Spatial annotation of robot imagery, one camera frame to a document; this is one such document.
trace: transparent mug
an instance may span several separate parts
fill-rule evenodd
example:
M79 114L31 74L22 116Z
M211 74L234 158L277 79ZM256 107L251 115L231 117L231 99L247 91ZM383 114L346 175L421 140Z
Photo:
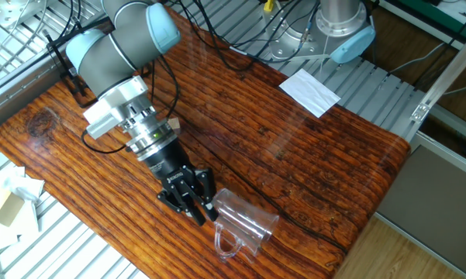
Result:
M255 257L261 244L269 240L279 221L278 215L254 207L225 188L217 193L212 203L219 212L215 221L215 248L223 259L234 257L243 246ZM235 243L230 243L233 247L230 251L223 251L221 247L224 231L230 233L235 240Z

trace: green panel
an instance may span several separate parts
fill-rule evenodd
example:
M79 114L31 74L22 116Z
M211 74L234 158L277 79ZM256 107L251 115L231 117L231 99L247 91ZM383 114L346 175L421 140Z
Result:
M463 26L463 23L458 22L456 19L451 16L441 12L439 9L431 5L430 3L424 2L422 0L399 0L403 5L409 6L411 9L420 12L423 16L438 22L442 26L447 27L448 29L458 32ZM466 28L462 31L461 35L466 38Z

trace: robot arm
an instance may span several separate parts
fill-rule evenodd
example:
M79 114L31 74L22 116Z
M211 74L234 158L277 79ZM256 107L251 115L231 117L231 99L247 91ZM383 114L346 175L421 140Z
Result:
M212 207L216 187L211 170L197 170L167 124L158 121L147 97L148 87L133 73L166 53L181 39L178 28L161 4L149 0L102 0L116 30L97 29L77 35L67 45L67 56L98 101L84 116L94 139L116 126L132 139L126 144L162 182L157 198L176 212L184 212L201 226Z

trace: plastic cup handle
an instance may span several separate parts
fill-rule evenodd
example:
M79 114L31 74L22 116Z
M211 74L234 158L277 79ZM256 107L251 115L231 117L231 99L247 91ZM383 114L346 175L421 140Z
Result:
M241 243L240 239L234 236L234 239L236 240L234 247L231 249L231 251L224 252L220 246L220 237L222 235L222 232L223 232L223 227L221 225L217 225L216 226L216 242L215 242L216 251L222 258L234 257L238 253L238 251L240 251L243 244Z

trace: wooden table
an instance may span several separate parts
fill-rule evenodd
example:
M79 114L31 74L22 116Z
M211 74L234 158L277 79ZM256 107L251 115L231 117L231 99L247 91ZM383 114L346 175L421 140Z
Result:
M263 64L228 70L171 13L182 33L166 55L182 90L175 110L181 144L196 167L213 168L218 188L281 216L254 264L221 262L213 224L198 227L160 203L160 183L133 153L85 148L83 110L61 83L0 126L0 151L46 180L49 193L151 278L332 277L409 144L338 105L317 119L278 89L286 76ZM236 65L249 61L225 56ZM156 75L158 110L173 99L174 84L160 66ZM98 146L128 139L117 130Z

